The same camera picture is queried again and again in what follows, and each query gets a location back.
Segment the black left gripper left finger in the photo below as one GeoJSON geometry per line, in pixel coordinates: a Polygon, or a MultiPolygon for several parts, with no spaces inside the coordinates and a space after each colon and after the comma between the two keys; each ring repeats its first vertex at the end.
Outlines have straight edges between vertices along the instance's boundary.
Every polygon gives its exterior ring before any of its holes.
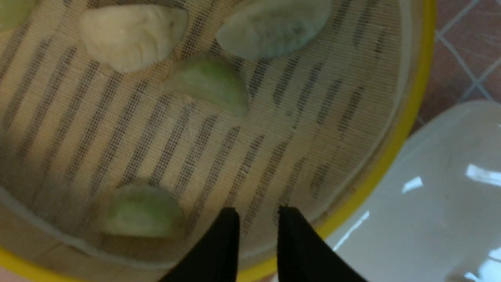
{"type": "Polygon", "coordinates": [[[161,282],[235,282],[238,273],[240,219],[223,208],[198,243],[161,282]]]}

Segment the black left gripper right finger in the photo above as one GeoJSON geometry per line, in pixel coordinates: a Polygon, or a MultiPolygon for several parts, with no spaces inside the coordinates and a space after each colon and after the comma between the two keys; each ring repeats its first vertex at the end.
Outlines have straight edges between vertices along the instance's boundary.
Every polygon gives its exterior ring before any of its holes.
{"type": "Polygon", "coordinates": [[[315,232],[299,209],[279,209],[277,270],[280,282],[365,282],[315,232]]]}

